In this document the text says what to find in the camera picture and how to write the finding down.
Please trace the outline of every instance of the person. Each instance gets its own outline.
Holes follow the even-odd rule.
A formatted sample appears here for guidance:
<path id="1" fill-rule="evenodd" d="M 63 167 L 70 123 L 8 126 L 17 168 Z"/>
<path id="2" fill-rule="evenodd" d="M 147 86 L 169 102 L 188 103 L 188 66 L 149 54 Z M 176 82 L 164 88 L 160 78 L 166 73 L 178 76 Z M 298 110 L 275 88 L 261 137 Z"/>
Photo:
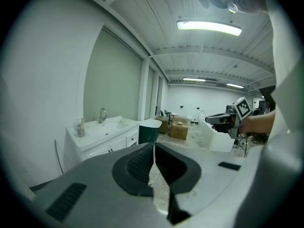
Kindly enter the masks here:
<path id="1" fill-rule="evenodd" d="M 273 27 L 273 55 L 278 88 L 300 60 L 303 60 L 303 45 L 289 17 L 276 0 L 200 0 L 207 8 L 210 4 L 232 12 L 269 15 Z M 288 132 L 288 127 L 278 105 L 270 113 L 245 118 L 240 133 L 270 133 L 269 139 Z"/>
<path id="2" fill-rule="evenodd" d="M 263 108 L 259 106 L 257 109 L 255 109 L 252 113 L 253 116 L 261 115 Z"/>

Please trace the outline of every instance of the forearm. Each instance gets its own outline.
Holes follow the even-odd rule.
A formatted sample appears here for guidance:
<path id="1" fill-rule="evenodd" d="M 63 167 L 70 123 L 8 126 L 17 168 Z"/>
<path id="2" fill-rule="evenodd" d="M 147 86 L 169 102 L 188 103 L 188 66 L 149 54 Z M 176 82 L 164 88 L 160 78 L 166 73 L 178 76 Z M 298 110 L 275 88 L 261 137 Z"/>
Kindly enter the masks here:
<path id="1" fill-rule="evenodd" d="M 276 116 L 276 111 L 272 111 L 265 115 L 259 116 L 249 116 L 248 120 L 250 121 L 250 132 L 254 133 L 270 133 L 272 126 L 274 124 Z"/>

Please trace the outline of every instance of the ceiling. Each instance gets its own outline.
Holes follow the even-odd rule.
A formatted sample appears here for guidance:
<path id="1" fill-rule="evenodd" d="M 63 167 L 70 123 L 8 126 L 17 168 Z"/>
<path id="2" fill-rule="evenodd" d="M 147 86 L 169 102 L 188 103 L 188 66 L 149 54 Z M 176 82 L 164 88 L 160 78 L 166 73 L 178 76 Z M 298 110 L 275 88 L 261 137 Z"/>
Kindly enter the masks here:
<path id="1" fill-rule="evenodd" d="M 207 79 L 204 85 L 245 86 L 247 92 L 276 84 L 269 16 L 205 9 L 198 0 L 100 0 L 143 44 L 171 84 L 183 77 Z M 178 30 L 180 19 L 230 23 L 240 36 L 207 30 Z"/>

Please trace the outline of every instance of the sink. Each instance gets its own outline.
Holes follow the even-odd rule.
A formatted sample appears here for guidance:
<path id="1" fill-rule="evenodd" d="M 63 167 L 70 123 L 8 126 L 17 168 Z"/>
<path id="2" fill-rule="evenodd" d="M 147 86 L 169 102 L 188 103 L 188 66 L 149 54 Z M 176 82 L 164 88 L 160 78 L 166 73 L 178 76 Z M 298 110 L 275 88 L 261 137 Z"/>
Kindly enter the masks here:
<path id="1" fill-rule="evenodd" d="M 108 136 L 128 126 L 128 124 L 119 121 L 104 123 L 93 121 L 87 123 L 85 131 L 91 136 Z"/>

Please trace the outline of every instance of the person's arm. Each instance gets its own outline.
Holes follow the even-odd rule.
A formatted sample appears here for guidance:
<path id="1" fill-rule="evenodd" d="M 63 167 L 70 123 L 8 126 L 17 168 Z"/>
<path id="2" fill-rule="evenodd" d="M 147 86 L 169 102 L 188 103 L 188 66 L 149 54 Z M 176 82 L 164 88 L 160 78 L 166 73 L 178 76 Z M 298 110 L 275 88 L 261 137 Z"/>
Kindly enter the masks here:
<path id="1" fill-rule="evenodd" d="M 239 128 L 240 133 L 270 133 L 274 124 L 276 111 L 265 115 L 246 117 Z"/>

